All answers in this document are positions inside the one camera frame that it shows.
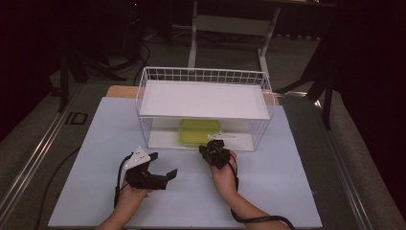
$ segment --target wire grid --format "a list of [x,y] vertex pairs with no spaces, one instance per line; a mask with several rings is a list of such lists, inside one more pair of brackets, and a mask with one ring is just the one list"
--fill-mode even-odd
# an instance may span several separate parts
[[[273,116],[273,105],[275,97],[272,92],[268,75],[265,72],[228,70],[228,69],[203,69],[203,68],[170,68],[170,67],[146,67],[143,70],[137,97],[136,109],[140,115],[143,98],[147,86],[147,81],[199,81],[212,83],[228,84],[248,84],[259,85],[262,91],[265,103],[268,105],[270,119]],[[146,143],[149,142],[149,136],[152,129],[152,118],[139,116],[141,128]],[[259,144],[263,132],[266,130],[269,121],[250,122],[251,134],[253,136],[253,145],[256,148]]]

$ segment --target gray carpet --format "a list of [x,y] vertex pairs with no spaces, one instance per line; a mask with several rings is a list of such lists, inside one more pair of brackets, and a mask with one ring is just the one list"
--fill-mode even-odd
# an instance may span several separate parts
[[[214,44],[200,39],[197,49],[196,67],[259,70],[257,52],[253,46],[261,42],[253,38],[245,43]],[[266,55],[273,88],[286,86],[297,80],[317,47],[318,41],[311,39],[273,38]],[[149,47],[151,66],[186,67],[190,49],[190,34],[179,30],[173,44],[161,42],[159,36],[146,41]],[[144,57],[147,49],[143,48]],[[33,229],[46,184],[57,165],[72,150],[79,147],[86,135],[99,101],[114,84],[132,84],[140,65],[121,73],[127,81],[112,81],[101,76],[92,76],[81,84],[78,96],[69,107],[69,112],[88,114],[84,125],[63,125],[42,163],[34,174],[25,193],[17,202],[8,218],[5,229]],[[57,83],[57,73],[52,76]],[[306,91],[309,84],[298,88]],[[368,151],[357,132],[340,97],[334,93],[331,126],[327,131],[320,123],[319,110],[306,98],[289,96],[281,100],[291,125],[301,155],[304,169],[314,192],[322,229],[406,229],[403,218],[395,208],[386,188],[373,165]],[[47,128],[56,117],[58,98],[45,98],[36,109],[0,144],[0,196],[3,197],[21,168],[28,161]],[[349,171],[356,192],[362,197],[370,225],[358,225],[350,206],[342,177],[337,172],[336,156],[340,154]],[[74,163],[75,156],[58,171],[47,194],[39,229],[47,227],[64,181]]]

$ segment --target forearm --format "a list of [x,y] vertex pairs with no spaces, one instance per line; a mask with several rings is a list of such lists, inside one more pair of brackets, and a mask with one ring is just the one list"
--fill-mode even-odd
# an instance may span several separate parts
[[97,230],[121,230],[137,212],[147,191],[122,195],[116,208]]
[[[246,200],[239,193],[234,192],[232,194],[223,197],[230,208],[237,214],[241,219],[252,219],[252,218],[262,218],[269,216],[267,213],[263,212],[261,209],[253,205],[251,202]],[[287,230],[289,229],[285,224],[279,221],[266,221],[258,223],[246,223],[245,226],[250,230],[259,229],[272,229],[272,230]]]

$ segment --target metal stand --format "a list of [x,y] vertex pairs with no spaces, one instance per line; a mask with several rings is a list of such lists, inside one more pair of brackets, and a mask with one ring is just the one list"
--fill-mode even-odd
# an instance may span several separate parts
[[266,64],[265,54],[268,50],[268,45],[271,41],[275,30],[276,22],[281,8],[275,8],[271,21],[256,20],[247,18],[222,17],[203,15],[197,12],[197,0],[193,2],[193,18],[192,18],[192,45],[189,54],[189,68],[194,68],[196,63],[197,30],[213,31],[222,33],[233,33],[242,35],[263,35],[265,42],[261,49],[258,49],[260,70],[269,76],[268,65]]

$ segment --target wire basket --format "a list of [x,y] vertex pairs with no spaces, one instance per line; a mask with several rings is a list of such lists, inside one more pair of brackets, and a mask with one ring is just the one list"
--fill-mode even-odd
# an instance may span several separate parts
[[[147,85],[149,82],[201,82],[202,84],[211,84],[211,83],[217,83],[217,84],[224,84],[227,87],[232,85],[256,85],[254,87],[257,87],[260,90],[260,93],[263,97],[263,101],[266,107],[266,112],[268,115],[268,119],[233,119],[233,118],[227,118],[227,117],[220,117],[222,124],[225,124],[225,130],[227,131],[226,126],[232,127],[232,129],[236,129],[235,126],[237,127],[245,127],[245,132],[249,132],[249,135],[251,136],[250,140],[250,148],[241,148],[238,146],[238,144],[235,145],[229,145],[227,146],[227,143],[233,143],[232,140],[225,140],[226,148],[229,148],[231,150],[255,150],[255,148],[258,146],[259,141],[262,137],[263,132],[267,129],[267,126],[273,116],[274,112],[274,105],[275,105],[275,97],[272,92],[271,84],[269,82],[269,78],[266,73],[264,72],[257,72],[257,71],[242,71],[242,70],[226,70],[226,69],[203,69],[203,68],[168,68],[168,67],[146,67],[143,71],[143,75],[141,77],[138,93],[137,93],[137,98],[136,98],[136,110],[138,117],[140,119],[140,124],[141,124],[141,129],[146,141],[146,144],[149,148],[168,148],[168,149],[173,149],[173,145],[169,144],[169,147],[165,146],[165,144],[162,147],[156,147],[150,144],[150,137],[151,137],[151,132],[154,130],[154,127],[160,125],[166,125],[166,124],[172,124],[176,123],[176,125],[173,125],[171,127],[173,131],[178,131],[176,130],[176,127],[178,126],[178,123],[181,119],[202,119],[199,116],[188,116],[187,114],[185,116],[165,116],[165,117],[159,117],[157,116],[151,116],[143,114],[142,107],[143,107],[143,102],[145,99],[146,95],[146,89]],[[160,138],[160,143],[165,142],[163,138]],[[178,146],[174,147],[175,149],[189,149],[189,148],[196,148],[194,146]]]

